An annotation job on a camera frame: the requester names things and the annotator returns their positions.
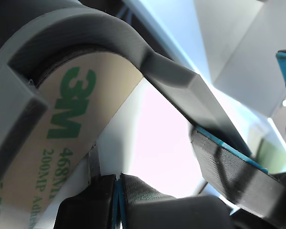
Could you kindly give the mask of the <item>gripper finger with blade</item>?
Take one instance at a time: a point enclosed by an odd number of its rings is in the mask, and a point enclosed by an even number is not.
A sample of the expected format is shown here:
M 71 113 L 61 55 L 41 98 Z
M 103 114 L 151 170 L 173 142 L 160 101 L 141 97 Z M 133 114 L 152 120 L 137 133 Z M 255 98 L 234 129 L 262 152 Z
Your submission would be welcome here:
M 59 206 L 55 229 L 111 229 L 116 175 L 101 175 L 98 146 L 88 152 L 88 187 Z

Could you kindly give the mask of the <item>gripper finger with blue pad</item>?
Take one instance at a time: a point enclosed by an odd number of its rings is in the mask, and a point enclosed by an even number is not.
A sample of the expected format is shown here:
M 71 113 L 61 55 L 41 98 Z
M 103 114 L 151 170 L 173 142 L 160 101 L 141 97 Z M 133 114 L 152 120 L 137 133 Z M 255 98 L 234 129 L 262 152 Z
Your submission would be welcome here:
M 119 204 L 124 229 L 229 229 L 227 205 L 216 196 L 175 198 L 135 176 L 121 174 Z

